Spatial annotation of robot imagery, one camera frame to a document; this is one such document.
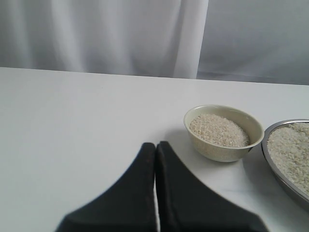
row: white table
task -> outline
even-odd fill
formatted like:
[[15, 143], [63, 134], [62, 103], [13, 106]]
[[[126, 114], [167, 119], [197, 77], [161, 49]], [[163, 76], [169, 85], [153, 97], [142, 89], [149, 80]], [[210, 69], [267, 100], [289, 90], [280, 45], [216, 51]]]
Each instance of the white table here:
[[0, 68], [0, 231], [55, 230], [112, 185], [143, 142], [160, 140], [271, 232], [309, 231], [309, 213], [277, 184], [260, 147], [217, 163], [193, 150], [183, 126], [190, 108], [223, 104], [267, 128], [309, 118], [308, 99], [309, 86]]

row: bowl rim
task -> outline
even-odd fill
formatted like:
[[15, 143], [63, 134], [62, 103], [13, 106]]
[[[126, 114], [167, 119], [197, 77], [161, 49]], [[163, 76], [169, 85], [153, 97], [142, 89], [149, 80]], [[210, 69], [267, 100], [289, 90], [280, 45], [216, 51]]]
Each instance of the bowl rim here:
[[[205, 140], [203, 140], [203, 139], [197, 137], [197, 136], [190, 130], [190, 128], [189, 128], [189, 123], [188, 123], [188, 125], [187, 125], [187, 118], [188, 118], [188, 115], [189, 115], [189, 113], [191, 113], [192, 111], [194, 111], [194, 110], [196, 110], [196, 109], [204, 108], [204, 107], [210, 107], [210, 106], [217, 106], [217, 107], [221, 107], [221, 108], [226, 108], [226, 109], [230, 109], [230, 110], [235, 110], [235, 111], [238, 111], [238, 112], [240, 112], [240, 113], [242, 113], [242, 114], [245, 114], [245, 115], [251, 117], [253, 120], [256, 121], [257, 125], [259, 125], [259, 127], [260, 127], [260, 129], [261, 129], [261, 132], [262, 132], [262, 133], [261, 133], [260, 138], [259, 138], [255, 143], [250, 144], [250, 145], [248, 145], [248, 146], [233, 147], [233, 146], [220, 146], [220, 145], [210, 143], [210, 142], [208, 142], [208, 141], [205, 141]], [[250, 114], [248, 114], [248, 113], [246, 113], [246, 112], [244, 112], [244, 111], [242, 111], [242, 110], [239, 110], [239, 109], [237, 109], [237, 108], [233, 108], [233, 107], [230, 107], [230, 106], [226, 106], [226, 105], [209, 104], [209, 105], [199, 105], [199, 106], [196, 106], [196, 107], [194, 107], [194, 108], [191, 108], [191, 109], [188, 110], [188, 112], [184, 115], [183, 123], [184, 123], [184, 126], [185, 126], [185, 128], [187, 129], [187, 131], [188, 131], [192, 136], [194, 136], [195, 138], [197, 138], [198, 140], [200, 140], [200, 141], [202, 141], [202, 142], [204, 142], [204, 143], [207, 143], [207, 144], [209, 144], [209, 145], [215, 146], [215, 147], [225, 148], [225, 149], [230, 149], [230, 150], [243, 150], [243, 149], [247, 149], [247, 148], [252, 148], [252, 147], [258, 145], [258, 144], [263, 140], [264, 135], [265, 135], [265, 133], [264, 133], [264, 128], [263, 128], [262, 124], [261, 124], [255, 117], [253, 117], [252, 115], [250, 115]]]
[[279, 129], [281, 127], [284, 127], [284, 125], [287, 124], [292, 124], [292, 123], [296, 123], [296, 122], [305, 122], [305, 123], [309, 123], [309, 119], [290, 119], [290, 120], [285, 120], [285, 121], [280, 121], [277, 122], [273, 125], [271, 125], [270, 127], [268, 127], [265, 131], [265, 136], [264, 139], [262, 140], [262, 152], [263, 152], [263, 156], [266, 159], [268, 165], [270, 166], [271, 170], [275, 173], [276, 176], [279, 177], [279, 179], [281, 180], [281, 182], [288, 188], [290, 189], [292, 192], [294, 192], [299, 198], [301, 198], [303, 201], [306, 202], [306, 204], [309, 203], [309, 196], [304, 193], [299, 187], [297, 187], [295, 184], [293, 184], [277, 167], [277, 165], [275, 164], [275, 162], [272, 160], [270, 153], [268, 152], [268, 148], [267, 148], [267, 142], [269, 139], [269, 136], [271, 135], [271, 133], [273, 131], [275, 131], [276, 129]]

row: stainless steel bowl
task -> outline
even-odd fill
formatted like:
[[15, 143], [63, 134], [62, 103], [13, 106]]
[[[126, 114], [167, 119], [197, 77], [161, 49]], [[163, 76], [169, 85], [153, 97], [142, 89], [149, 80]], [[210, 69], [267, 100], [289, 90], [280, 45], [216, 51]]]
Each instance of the stainless steel bowl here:
[[272, 169], [273, 174], [276, 177], [276, 180], [281, 185], [281, 187], [293, 200], [299, 203], [301, 207], [309, 211], [309, 196], [306, 195], [303, 191], [301, 191], [298, 187], [296, 187], [291, 181], [289, 181], [287, 177], [285, 177], [285, 175], [277, 168], [277, 166], [271, 159], [267, 149], [268, 138], [274, 130], [279, 129], [281, 127], [287, 127], [289, 124], [293, 124], [296, 122], [309, 123], [309, 120], [308, 119], [286, 120], [275, 123], [272, 126], [268, 127], [267, 130], [265, 131], [264, 139], [262, 140], [262, 151], [266, 161], [268, 162], [270, 168]]

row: uncooked rice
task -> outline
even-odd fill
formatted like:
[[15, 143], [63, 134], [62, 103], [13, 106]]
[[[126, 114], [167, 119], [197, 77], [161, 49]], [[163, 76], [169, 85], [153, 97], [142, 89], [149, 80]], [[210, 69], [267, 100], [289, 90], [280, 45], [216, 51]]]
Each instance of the uncooked rice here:
[[225, 147], [249, 145], [249, 137], [235, 122], [213, 114], [202, 114], [189, 126], [193, 134], [212, 144]]
[[282, 174], [309, 196], [309, 123], [297, 122], [273, 131], [267, 148]]

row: white curtain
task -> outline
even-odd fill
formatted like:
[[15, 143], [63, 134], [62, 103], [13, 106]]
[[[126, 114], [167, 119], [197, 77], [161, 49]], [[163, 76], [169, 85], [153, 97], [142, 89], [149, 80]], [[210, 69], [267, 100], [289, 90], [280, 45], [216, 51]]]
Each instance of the white curtain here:
[[196, 78], [208, 0], [1, 0], [0, 66]]

